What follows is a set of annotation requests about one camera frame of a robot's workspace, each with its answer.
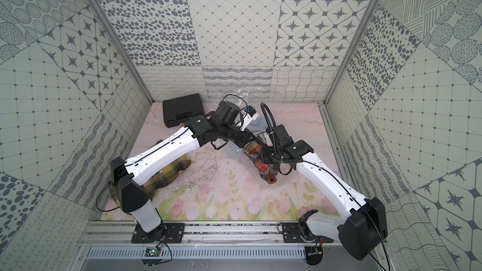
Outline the red plaid shirt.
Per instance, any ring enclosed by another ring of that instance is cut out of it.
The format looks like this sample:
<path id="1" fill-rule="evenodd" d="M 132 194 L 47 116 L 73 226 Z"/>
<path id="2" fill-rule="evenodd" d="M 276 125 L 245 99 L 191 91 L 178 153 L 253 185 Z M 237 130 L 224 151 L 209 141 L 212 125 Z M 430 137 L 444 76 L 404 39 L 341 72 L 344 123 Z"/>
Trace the red plaid shirt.
<path id="1" fill-rule="evenodd" d="M 280 166 L 268 162 L 267 151 L 261 144 L 256 141 L 251 142 L 244 148 L 244 154 L 250 159 L 261 179 L 267 184 L 277 182 Z"/>

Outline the light blue shirt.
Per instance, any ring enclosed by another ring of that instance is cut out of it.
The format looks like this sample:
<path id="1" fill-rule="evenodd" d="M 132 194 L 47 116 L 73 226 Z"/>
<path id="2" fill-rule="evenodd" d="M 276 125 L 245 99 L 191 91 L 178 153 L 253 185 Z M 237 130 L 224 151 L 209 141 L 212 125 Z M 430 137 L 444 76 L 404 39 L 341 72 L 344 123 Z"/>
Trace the light blue shirt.
<path id="1" fill-rule="evenodd" d="M 247 129 L 251 131 L 251 133 L 258 139 L 262 140 L 266 143 L 268 135 L 266 130 L 268 129 L 267 121 L 263 117 L 259 117 L 256 120 L 253 120 L 248 126 Z"/>

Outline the yellow plaid shirt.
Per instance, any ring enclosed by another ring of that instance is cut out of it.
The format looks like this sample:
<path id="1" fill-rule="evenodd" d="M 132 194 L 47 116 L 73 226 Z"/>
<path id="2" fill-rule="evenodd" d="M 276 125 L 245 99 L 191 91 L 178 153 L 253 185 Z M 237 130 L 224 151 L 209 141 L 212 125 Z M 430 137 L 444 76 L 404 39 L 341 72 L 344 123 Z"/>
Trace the yellow plaid shirt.
<path id="1" fill-rule="evenodd" d="M 174 182 L 177 177 L 182 174 L 190 165 L 192 161 L 187 158 L 186 155 L 174 160 L 171 164 L 158 171 L 147 183 L 143 186 L 149 195 L 150 199 L 154 198 L 154 195 L 159 189 L 167 187 L 169 184 Z M 125 171 L 119 167 L 114 170 L 114 179 L 120 179 L 120 177 L 125 173 Z M 117 205 L 120 205 L 117 194 L 114 189 L 114 180 L 110 179 L 111 185 L 109 187 L 109 193 L 111 198 L 115 201 Z"/>

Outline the clear plastic vacuum bag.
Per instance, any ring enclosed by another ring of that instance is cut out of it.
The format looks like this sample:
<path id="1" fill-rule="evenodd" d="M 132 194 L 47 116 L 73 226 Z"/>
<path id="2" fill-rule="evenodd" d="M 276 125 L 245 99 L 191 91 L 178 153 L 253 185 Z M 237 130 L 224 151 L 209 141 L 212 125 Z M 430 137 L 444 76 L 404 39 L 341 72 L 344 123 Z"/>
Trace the clear plastic vacuum bag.
<path id="1" fill-rule="evenodd" d="M 294 178 L 294 171 L 288 164 L 264 164 L 263 159 L 267 158 L 269 140 L 266 117 L 268 112 L 263 113 L 259 104 L 269 98 L 264 84 L 254 86 L 239 84 L 219 84 L 207 87 L 208 98 L 219 105 L 221 101 L 229 101 L 237 104 L 241 109 L 251 104 L 257 110 L 258 117 L 252 120 L 247 126 L 256 138 L 240 148 L 234 144 L 228 145 L 228 155 L 233 156 L 247 170 L 247 172 L 258 182 L 262 189 L 276 189 L 287 185 Z"/>

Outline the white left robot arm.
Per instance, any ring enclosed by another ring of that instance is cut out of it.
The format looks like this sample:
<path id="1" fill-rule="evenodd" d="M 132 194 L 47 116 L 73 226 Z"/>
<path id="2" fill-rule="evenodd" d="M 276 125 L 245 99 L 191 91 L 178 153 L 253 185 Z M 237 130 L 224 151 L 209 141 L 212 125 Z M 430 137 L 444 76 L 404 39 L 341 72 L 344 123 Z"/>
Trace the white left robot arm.
<path id="1" fill-rule="evenodd" d="M 144 184 L 174 160 L 218 139 L 243 148 L 256 138 L 247 126 L 257 118 L 257 113 L 246 114 L 240 121 L 228 124 L 219 121 L 214 114 L 209 118 L 196 116 L 171 137 L 143 153 L 127 160 L 113 159 L 111 181 L 121 210 L 132 215 L 145 233 L 160 228 L 162 219 Z"/>

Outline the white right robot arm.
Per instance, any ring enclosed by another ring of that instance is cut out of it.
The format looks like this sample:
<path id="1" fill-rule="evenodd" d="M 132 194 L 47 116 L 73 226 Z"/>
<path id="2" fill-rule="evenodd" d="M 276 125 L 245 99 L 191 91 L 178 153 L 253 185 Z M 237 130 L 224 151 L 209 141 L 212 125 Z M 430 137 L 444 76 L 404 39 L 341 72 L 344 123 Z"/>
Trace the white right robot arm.
<path id="1" fill-rule="evenodd" d="M 266 164 L 288 164 L 309 179 L 330 201 L 339 217 L 311 210 L 298 220 L 300 237 L 321 243 L 323 238 L 339 241 L 355 259 L 363 260 L 376 251 L 382 254 L 381 266 L 390 267 L 384 240 L 388 236 L 385 206 L 378 198 L 368 199 L 329 169 L 311 148 L 290 146 L 282 153 L 263 149 Z"/>

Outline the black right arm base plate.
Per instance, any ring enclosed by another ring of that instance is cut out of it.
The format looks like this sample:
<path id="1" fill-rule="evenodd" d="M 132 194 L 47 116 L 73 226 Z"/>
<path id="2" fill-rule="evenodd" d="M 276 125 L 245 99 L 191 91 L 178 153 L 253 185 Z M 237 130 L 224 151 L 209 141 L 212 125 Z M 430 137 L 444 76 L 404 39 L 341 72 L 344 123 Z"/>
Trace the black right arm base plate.
<path id="1" fill-rule="evenodd" d="M 284 243 L 333 243 L 334 240 L 323 236 L 313 236 L 300 229 L 298 222 L 280 222 L 276 225 Z"/>

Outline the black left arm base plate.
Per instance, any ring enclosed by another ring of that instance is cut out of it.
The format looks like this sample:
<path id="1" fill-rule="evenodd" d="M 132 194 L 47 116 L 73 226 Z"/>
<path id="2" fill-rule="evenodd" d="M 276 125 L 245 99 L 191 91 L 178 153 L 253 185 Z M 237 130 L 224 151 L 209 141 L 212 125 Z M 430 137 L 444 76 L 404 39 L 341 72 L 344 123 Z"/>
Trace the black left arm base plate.
<path id="1" fill-rule="evenodd" d="M 156 227 L 151 232 L 145 232 L 137 224 L 131 238 L 131 243 L 181 243 L 184 235 L 185 224 L 184 223 L 164 223 Z"/>

